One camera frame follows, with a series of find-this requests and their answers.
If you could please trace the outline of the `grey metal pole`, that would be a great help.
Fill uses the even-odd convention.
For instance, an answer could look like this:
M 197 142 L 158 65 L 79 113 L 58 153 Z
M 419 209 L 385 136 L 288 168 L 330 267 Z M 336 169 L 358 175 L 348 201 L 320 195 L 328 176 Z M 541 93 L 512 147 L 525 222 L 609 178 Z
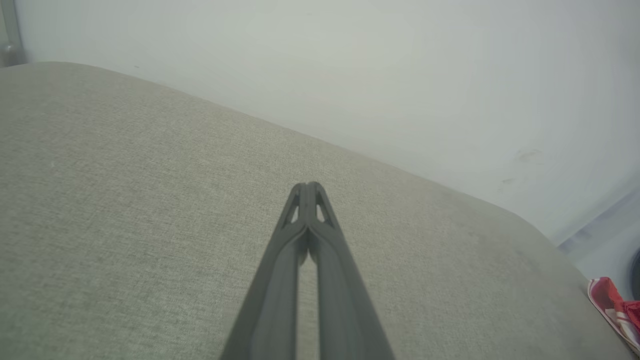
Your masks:
M 0 68 L 27 63 L 15 0 L 0 0 Z

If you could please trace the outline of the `red white-sleeved shirt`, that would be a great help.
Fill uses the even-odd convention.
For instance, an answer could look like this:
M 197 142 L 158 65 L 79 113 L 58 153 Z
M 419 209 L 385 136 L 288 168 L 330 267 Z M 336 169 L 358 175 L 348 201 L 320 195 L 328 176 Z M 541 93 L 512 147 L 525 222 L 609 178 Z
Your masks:
M 608 276 L 590 280 L 587 296 L 608 325 L 640 360 L 640 300 L 624 300 Z

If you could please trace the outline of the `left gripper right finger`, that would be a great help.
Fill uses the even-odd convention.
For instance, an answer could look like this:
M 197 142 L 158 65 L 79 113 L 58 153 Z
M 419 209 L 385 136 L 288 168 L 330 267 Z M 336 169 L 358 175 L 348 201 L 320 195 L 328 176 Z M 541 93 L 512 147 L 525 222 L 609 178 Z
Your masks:
M 327 192 L 320 183 L 311 182 L 308 195 L 320 360 L 395 360 Z

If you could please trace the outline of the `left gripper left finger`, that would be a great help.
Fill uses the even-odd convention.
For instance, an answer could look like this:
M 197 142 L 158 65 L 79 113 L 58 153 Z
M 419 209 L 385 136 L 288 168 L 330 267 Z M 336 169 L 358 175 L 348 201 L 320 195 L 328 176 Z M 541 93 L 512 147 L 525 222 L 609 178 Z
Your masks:
M 295 360 L 298 271 L 307 256 L 306 184 L 286 200 L 220 360 Z

